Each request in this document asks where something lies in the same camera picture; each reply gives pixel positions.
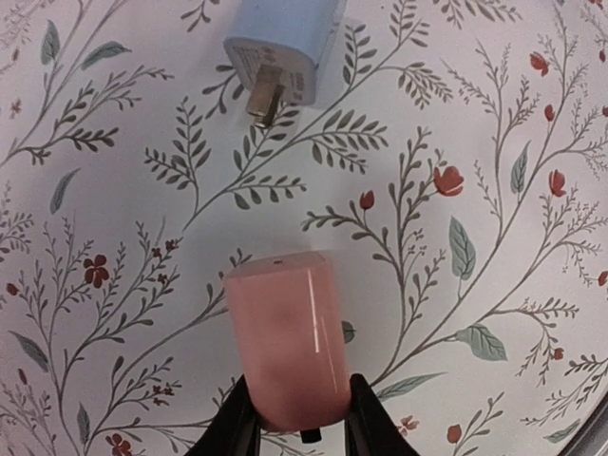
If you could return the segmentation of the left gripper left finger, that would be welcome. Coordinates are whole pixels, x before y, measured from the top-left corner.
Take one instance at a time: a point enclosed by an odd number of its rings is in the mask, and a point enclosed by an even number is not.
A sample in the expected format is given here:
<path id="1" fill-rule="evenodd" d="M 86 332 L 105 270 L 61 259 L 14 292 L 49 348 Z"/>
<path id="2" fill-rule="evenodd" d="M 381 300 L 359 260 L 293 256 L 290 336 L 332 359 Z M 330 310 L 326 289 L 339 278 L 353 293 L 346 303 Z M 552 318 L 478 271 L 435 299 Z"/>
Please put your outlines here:
<path id="1" fill-rule="evenodd" d="M 243 375 L 185 456 L 258 456 L 260 426 Z"/>

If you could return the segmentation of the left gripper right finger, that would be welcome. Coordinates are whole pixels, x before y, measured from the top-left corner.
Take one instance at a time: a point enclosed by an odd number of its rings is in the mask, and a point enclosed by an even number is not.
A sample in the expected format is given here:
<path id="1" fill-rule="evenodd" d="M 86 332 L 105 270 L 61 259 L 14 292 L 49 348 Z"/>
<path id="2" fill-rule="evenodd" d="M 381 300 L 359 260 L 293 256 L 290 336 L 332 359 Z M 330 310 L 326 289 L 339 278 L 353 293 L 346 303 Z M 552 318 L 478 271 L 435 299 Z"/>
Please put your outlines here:
<path id="1" fill-rule="evenodd" d="M 366 378 L 350 379 L 351 407 L 345 419 L 346 456 L 419 456 L 405 440 Z"/>

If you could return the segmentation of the pink plug adapter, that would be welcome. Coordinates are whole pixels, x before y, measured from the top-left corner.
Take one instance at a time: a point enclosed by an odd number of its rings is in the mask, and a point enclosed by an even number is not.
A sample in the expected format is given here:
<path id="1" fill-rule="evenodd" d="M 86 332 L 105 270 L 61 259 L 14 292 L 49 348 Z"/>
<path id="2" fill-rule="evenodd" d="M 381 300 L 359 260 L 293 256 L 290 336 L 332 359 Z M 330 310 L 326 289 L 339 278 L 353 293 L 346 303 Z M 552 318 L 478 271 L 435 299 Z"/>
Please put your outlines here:
<path id="1" fill-rule="evenodd" d="M 351 404 L 332 265 L 318 252 L 255 260 L 224 280 L 246 385 L 262 425 L 305 431 Z"/>

